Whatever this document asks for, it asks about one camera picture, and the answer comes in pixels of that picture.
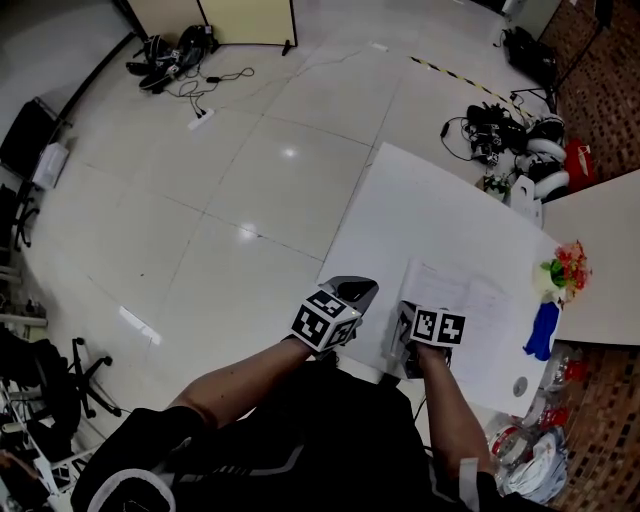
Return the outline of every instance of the tripod stand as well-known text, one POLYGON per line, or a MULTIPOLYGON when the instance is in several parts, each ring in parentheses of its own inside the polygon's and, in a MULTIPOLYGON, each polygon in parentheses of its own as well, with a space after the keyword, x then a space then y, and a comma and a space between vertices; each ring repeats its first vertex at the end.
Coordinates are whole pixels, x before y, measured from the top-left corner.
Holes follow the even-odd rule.
POLYGON ((571 63, 569 68, 564 72, 564 74, 560 77, 560 80, 558 80, 555 84, 549 87, 534 87, 531 89, 517 89, 515 91, 511 91, 511 100, 512 101, 515 100, 517 97, 517 94, 520 92, 529 92, 534 96, 537 96, 538 98, 540 98, 542 101, 544 101, 549 107, 549 110, 551 111, 552 114, 557 114, 558 102, 557 102, 556 96, 558 94, 558 91, 560 91, 560 87, 562 87, 562 84, 564 84, 567 81, 567 78, 569 78, 571 73, 573 73, 573 71, 578 67, 578 64, 580 64, 580 62, 582 61, 582 58, 589 51, 589 48, 591 48, 591 45, 593 44, 593 42, 602 33, 602 30, 604 29, 604 27, 605 25, 602 22, 598 23, 598 27, 596 28, 596 31, 593 33, 593 35, 589 39, 589 42, 587 42, 586 46, 577 55, 577 57, 573 59, 573 62, 571 63), (540 94, 538 94, 537 91, 544 91, 546 93, 546 97, 541 96, 540 94))

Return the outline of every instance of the brick wall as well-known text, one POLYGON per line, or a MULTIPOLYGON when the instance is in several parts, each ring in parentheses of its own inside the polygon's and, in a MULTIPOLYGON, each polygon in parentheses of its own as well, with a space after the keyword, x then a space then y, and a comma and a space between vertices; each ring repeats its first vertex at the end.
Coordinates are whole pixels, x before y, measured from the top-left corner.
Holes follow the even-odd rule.
MULTIPOLYGON (((594 0, 563 0, 541 41, 559 74, 594 33, 594 0)), ((611 29, 598 36, 559 95, 569 137, 591 146, 598 181, 640 169, 640 0, 614 0, 611 29)))
POLYGON ((563 391, 569 481, 550 504, 562 512, 640 510, 640 348, 575 344, 584 382, 563 391))

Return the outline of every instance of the person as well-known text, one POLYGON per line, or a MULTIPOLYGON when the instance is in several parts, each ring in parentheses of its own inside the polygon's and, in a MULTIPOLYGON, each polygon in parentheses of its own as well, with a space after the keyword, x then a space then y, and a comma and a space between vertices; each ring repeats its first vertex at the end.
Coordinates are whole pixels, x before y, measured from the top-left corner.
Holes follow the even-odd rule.
POLYGON ((50 510, 49 493, 35 469, 9 450, 0 450, 0 479, 23 510, 50 510))
POLYGON ((312 349, 289 336, 196 379, 162 412, 134 410, 82 472, 73 509, 537 510, 500 497, 484 433, 445 355, 419 345, 433 457, 395 386, 357 379, 330 358, 308 362, 312 349))

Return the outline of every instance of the tiled floor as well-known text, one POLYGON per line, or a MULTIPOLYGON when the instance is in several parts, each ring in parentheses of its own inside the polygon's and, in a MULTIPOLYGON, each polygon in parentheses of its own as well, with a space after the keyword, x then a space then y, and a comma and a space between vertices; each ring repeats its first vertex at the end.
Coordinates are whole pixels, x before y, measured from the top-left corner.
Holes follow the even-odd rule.
MULTIPOLYGON (((203 74, 255 76, 203 97, 216 114, 194 132, 188 101, 137 90, 123 65, 136 45, 77 111, 70 160, 24 254, 52 339, 68 353, 83 336, 92 357, 111 354, 98 380, 125 409, 164 407, 191 379, 280 339, 382 142, 469 182, 482 175, 439 133, 492 98, 408 55, 505 95, 530 85, 492 46, 502 18, 468 0, 295 6, 300 46, 288 56, 240 46, 207 59, 203 74)), ((420 387, 402 387, 417 405, 420 387)))

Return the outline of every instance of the power strip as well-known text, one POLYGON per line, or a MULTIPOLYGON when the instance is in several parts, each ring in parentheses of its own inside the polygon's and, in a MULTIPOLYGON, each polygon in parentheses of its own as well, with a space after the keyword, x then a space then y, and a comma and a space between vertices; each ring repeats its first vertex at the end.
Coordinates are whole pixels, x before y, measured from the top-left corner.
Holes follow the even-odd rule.
POLYGON ((213 110, 212 108, 208 108, 207 109, 207 113, 204 114, 201 117, 197 117, 195 118, 193 121, 191 121, 187 126, 189 127, 189 130, 193 131, 196 128, 198 128, 199 126, 202 126, 204 123, 206 123, 209 119, 211 119, 213 117, 213 114, 215 114, 216 111, 213 110))

